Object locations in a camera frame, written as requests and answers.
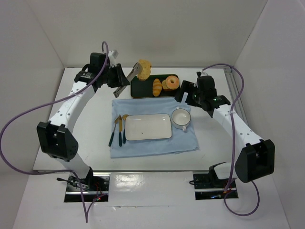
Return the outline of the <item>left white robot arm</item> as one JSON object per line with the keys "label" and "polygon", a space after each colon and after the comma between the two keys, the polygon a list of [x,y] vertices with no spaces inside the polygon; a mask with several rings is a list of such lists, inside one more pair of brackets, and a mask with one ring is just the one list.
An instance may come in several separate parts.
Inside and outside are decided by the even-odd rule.
{"label": "left white robot arm", "polygon": [[92,168],[79,156],[79,144],[72,133],[84,107],[103,84],[116,89],[115,97],[130,84],[122,66],[116,63],[117,55],[116,50],[108,54],[93,52],[89,64],[75,76],[69,98],[49,121],[37,125],[42,152],[73,171],[74,178],[86,186],[93,185],[97,180],[93,177]]}

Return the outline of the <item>steel kitchen tongs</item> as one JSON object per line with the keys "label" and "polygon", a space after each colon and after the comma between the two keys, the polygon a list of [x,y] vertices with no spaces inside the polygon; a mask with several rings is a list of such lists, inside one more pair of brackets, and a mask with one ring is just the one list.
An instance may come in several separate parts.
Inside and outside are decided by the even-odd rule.
{"label": "steel kitchen tongs", "polygon": [[131,81],[134,79],[135,76],[137,76],[138,74],[140,74],[142,72],[142,66],[140,65],[139,62],[137,62],[131,72],[128,74],[127,77],[123,78],[122,80],[122,84],[120,87],[118,87],[115,91],[114,91],[114,96],[116,98],[119,97],[119,95],[123,92],[123,90],[128,86],[130,85]]}

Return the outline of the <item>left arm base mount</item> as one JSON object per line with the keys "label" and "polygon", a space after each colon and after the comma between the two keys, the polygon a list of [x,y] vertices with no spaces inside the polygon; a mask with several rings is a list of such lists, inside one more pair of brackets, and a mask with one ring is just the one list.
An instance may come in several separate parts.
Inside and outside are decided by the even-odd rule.
{"label": "left arm base mount", "polygon": [[[94,176],[93,184],[81,184],[84,195],[84,202],[108,202],[110,176]],[[67,179],[57,178],[57,181],[66,183],[65,203],[81,202],[80,185],[76,178],[69,176]]]}

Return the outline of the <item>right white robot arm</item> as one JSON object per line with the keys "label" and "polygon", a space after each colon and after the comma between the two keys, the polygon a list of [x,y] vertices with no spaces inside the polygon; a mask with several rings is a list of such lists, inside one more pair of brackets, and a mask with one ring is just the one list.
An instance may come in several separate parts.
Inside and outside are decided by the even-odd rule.
{"label": "right white robot arm", "polygon": [[175,99],[202,108],[233,140],[234,160],[211,166],[213,179],[239,179],[248,183],[274,172],[274,143],[253,132],[235,112],[230,101],[217,94],[213,77],[200,76],[196,83],[183,81]]}

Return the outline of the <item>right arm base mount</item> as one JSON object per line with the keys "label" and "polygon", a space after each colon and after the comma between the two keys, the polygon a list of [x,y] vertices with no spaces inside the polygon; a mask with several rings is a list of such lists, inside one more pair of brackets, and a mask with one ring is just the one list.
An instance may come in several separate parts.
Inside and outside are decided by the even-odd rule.
{"label": "right arm base mount", "polygon": [[228,179],[216,176],[214,168],[218,165],[220,163],[210,166],[208,172],[193,173],[193,180],[189,184],[194,187],[195,200],[224,199],[225,195],[227,198],[239,198],[235,182],[224,192]]}

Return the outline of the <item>brown bread slice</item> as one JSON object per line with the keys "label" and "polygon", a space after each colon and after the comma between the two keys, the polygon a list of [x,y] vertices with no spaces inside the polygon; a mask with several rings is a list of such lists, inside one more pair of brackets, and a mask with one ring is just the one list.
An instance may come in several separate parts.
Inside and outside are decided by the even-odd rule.
{"label": "brown bread slice", "polygon": [[137,75],[140,81],[145,81],[150,77],[152,64],[148,60],[139,60],[139,64],[142,67],[142,71]]}

